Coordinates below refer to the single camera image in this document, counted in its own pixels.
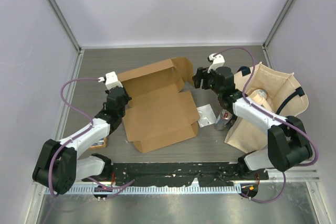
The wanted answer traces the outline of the brown cardboard box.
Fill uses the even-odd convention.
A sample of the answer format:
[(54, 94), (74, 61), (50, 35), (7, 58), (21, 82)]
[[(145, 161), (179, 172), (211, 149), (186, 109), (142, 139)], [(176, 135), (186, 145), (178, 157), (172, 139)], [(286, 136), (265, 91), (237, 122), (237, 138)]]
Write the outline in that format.
[(198, 133), (200, 115), (186, 83), (193, 84), (186, 57), (170, 58), (118, 74), (131, 97), (123, 117), (127, 139), (141, 153), (182, 142)]

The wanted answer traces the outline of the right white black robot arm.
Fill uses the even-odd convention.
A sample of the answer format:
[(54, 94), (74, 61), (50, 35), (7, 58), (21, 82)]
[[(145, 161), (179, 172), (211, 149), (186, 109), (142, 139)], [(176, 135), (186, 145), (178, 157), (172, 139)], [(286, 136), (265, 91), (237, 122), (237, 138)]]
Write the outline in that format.
[(194, 87), (214, 91), (221, 107), (237, 118), (225, 142), (245, 153), (237, 166), (242, 179), (264, 168), (285, 172), (317, 156), (297, 117), (308, 97), (293, 74), (259, 63), (236, 74), (229, 67), (199, 67), (192, 80)]

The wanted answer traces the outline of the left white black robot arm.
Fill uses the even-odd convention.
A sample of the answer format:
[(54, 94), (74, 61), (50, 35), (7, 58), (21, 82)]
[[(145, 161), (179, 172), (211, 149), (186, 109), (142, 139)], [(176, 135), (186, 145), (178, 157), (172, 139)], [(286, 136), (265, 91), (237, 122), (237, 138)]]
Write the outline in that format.
[(92, 122), (60, 141), (47, 140), (35, 165), (33, 181), (59, 195), (83, 179), (96, 177), (102, 182), (107, 181), (112, 174), (111, 159), (100, 154), (82, 159), (81, 155), (119, 127), (130, 100), (124, 87), (114, 87), (107, 92), (107, 100)]

